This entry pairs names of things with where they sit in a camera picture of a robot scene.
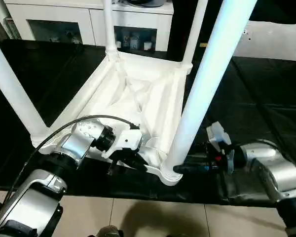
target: white pole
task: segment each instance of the white pole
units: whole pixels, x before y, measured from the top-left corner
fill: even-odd
[[[8,61],[0,50],[0,90],[32,136],[47,131],[35,106],[29,99]]]
[[[112,0],[104,0],[104,18],[105,18],[105,29],[107,36],[107,52],[116,52],[117,47],[115,44],[114,36],[114,24],[113,24],[113,15],[112,15]]]
[[[181,175],[173,171],[173,166],[184,162],[256,2],[224,0],[222,3],[168,157],[161,165],[163,177],[174,184]]]
[[[205,10],[207,6],[208,0],[198,0],[196,11],[194,14],[194,19],[191,27],[191,31],[189,32],[187,45],[184,52],[183,64],[191,64],[193,55],[195,52],[196,44],[198,41],[199,33],[201,31]]]

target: wire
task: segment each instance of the wire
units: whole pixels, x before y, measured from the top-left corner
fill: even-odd
[[[17,182],[19,181],[21,174],[23,173],[23,171],[25,170],[25,167],[28,165],[28,163],[30,162],[30,160],[33,158],[33,156],[36,154],[36,152],[38,152],[42,146],[44,146],[46,144],[46,142],[48,142],[52,137],[54,137],[56,134],[58,134],[59,132],[61,132],[62,130],[64,130],[66,127],[76,123],[76,122],[80,122],[83,120],[87,120],[87,119],[98,119],[98,118],[106,118],[106,119],[115,119],[124,123],[127,123],[128,125],[130,125],[130,129],[139,129],[138,126],[136,126],[135,124],[119,118],[119,117],[115,117],[115,116],[110,116],[110,115],[90,115],[90,116],[85,116],[85,117],[81,117],[81,118],[77,118],[75,120],[72,120],[71,122],[66,123],[65,125],[63,125],[62,127],[58,128],[56,131],[54,131],[52,134],[50,134],[44,141],[42,141],[36,148],[35,150],[31,153],[30,157],[28,158],[28,160],[24,163],[21,172],[18,174],[18,176],[16,177],[16,179],[14,180],[11,188],[9,189],[8,193],[6,194],[4,201],[3,201],[3,205],[10,199],[11,194],[14,190],[15,185],[17,184]]]

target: black table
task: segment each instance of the black table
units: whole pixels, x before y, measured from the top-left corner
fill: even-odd
[[[6,40],[1,48],[47,125],[53,123],[105,56],[102,47],[37,41]],[[194,62],[186,80],[185,100],[198,64]],[[233,141],[268,139],[296,163],[296,62],[234,57],[195,144],[206,141],[204,128],[215,121],[222,124]],[[0,190],[9,189],[32,150],[27,131],[0,92]],[[86,159],[68,193],[271,206],[256,178],[243,171],[232,175],[185,175],[179,184],[167,187],[152,174],[123,167],[108,176],[108,167],[108,163]]]

